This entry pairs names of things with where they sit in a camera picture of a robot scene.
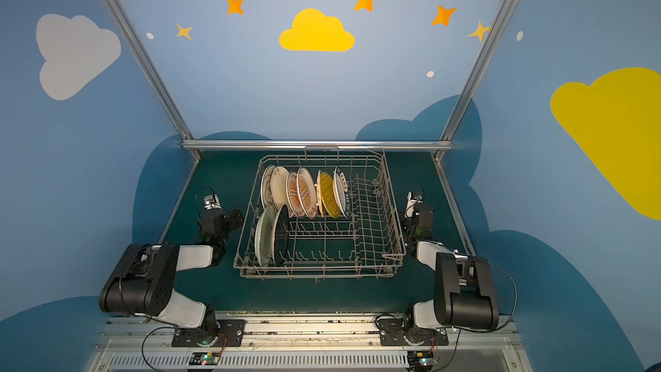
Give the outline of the pale green floral plate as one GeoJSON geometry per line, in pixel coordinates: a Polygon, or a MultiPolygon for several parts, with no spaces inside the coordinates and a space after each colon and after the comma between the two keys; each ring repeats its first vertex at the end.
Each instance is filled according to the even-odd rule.
{"type": "Polygon", "coordinates": [[[261,267],[267,266],[273,257],[276,217],[275,207],[268,206],[256,224],[255,253],[261,267]]]}

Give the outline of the white plate black emblem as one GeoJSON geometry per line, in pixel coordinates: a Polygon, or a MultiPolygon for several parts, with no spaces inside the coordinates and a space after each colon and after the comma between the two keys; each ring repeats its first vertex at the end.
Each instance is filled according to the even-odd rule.
{"type": "Polygon", "coordinates": [[[269,165],[266,167],[262,175],[262,180],[260,184],[260,196],[261,196],[261,203],[264,209],[274,205],[274,200],[271,190],[271,179],[274,170],[275,170],[275,166],[269,165]]]}

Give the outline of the dark black plate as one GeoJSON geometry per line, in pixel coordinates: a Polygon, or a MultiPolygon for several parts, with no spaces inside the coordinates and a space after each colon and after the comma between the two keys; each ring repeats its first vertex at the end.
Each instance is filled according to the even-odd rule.
{"type": "Polygon", "coordinates": [[[288,206],[283,205],[277,213],[273,227],[272,260],[276,266],[283,265],[287,255],[289,227],[288,206]]]}

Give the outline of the cream plate floral rim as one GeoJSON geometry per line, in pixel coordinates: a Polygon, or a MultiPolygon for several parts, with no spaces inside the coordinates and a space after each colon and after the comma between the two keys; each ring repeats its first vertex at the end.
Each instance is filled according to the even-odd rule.
{"type": "Polygon", "coordinates": [[[283,205],[288,205],[287,199],[287,178],[289,171],[284,166],[277,166],[271,173],[270,190],[273,203],[277,211],[283,205]]]}

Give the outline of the white plate green text rim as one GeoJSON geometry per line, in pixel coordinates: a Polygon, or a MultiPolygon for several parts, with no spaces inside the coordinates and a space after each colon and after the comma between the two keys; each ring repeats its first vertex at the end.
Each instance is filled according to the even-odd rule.
{"type": "Polygon", "coordinates": [[[348,216],[348,206],[349,200],[347,197],[348,193],[348,184],[346,177],[342,170],[339,167],[336,167],[333,172],[333,183],[334,183],[334,196],[336,198],[337,205],[339,206],[340,213],[343,217],[348,216]]]}

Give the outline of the yellow woven plate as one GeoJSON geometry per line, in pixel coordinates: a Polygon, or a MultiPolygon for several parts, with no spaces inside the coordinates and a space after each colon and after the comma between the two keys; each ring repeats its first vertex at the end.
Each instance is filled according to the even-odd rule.
{"type": "Polygon", "coordinates": [[[340,208],[334,194],[334,182],[327,172],[320,172],[318,176],[321,200],[328,215],[338,218],[341,215],[340,208]]]}

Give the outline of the orange woven plate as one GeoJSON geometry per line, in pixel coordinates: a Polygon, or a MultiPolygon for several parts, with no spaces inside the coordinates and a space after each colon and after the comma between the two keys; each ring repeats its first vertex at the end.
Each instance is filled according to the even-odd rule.
{"type": "Polygon", "coordinates": [[[318,171],[318,175],[316,177],[316,197],[317,197],[317,206],[318,206],[318,213],[321,218],[326,217],[326,212],[325,212],[325,206],[323,204],[322,200],[322,194],[321,194],[321,170],[318,171]]]}

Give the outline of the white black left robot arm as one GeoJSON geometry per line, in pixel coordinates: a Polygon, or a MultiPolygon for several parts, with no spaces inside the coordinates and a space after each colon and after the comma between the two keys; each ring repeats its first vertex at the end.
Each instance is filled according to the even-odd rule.
{"type": "Polygon", "coordinates": [[[174,283],[180,271],[218,265],[227,252],[229,234],[243,223],[239,208],[210,208],[198,220],[200,237],[194,245],[131,244],[103,286],[100,309],[215,335],[213,308],[178,293],[174,283]]]}

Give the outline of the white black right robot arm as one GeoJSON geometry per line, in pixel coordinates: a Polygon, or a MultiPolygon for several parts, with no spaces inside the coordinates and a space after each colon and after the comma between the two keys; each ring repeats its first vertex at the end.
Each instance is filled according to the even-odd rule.
{"type": "Polygon", "coordinates": [[[435,274],[433,298],[407,309],[406,332],[443,327],[494,332],[499,305],[489,263],[432,239],[433,208],[410,201],[403,213],[407,250],[435,274]]]}

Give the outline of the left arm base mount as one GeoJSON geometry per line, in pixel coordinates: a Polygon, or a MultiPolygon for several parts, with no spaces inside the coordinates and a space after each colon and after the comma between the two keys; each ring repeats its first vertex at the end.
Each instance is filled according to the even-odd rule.
{"type": "Polygon", "coordinates": [[[246,321],[238,319],[216,320],[211,329],[177,328],[171,341],[175,348],[221,348],[239,347],[244,337],[246,321]]]}

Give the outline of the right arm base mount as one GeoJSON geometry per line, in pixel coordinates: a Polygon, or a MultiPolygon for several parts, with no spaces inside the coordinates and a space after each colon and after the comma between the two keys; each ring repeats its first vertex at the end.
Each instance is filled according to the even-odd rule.
{"type": "Polygon", "coordinates": [[[403,319],[378,318],[375,321],[381,346],[447,346],[449,339],[444,330],[405,326],[403,319]]]}

